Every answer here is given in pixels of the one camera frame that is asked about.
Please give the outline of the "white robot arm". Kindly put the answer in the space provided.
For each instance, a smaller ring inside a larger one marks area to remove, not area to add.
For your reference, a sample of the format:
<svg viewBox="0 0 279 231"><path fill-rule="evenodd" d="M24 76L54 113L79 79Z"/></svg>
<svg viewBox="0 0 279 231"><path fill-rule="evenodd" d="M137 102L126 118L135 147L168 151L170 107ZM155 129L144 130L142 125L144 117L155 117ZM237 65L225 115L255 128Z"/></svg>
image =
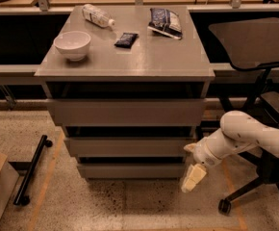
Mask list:
<svg viewBox="0 0 279 231"><path fill-rule="evenodd" d="M230 155L261 147L279 159L279 129L269 127L241 111L230 111L220 120L220 127L210 136L184 149L193 156L183 178L181 190L191 192L206 176L208 169Z"/></svg>

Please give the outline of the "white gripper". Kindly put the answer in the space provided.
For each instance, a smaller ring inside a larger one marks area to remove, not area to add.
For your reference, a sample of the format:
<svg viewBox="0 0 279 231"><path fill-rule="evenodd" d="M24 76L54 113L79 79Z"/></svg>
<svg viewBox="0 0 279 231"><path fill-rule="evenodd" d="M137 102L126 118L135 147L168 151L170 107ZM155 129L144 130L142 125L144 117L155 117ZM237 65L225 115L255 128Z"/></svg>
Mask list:
<svg viewBox="0 0 279 231"><path fill-rule="evenodd" d="M223 141L213 137L204 137L197 144L190 143L184 150L193 153L193 159L198 163L190 165L182 180L183 193L191 192L206 176L207 168L215 167L222 161Z"/></svg>

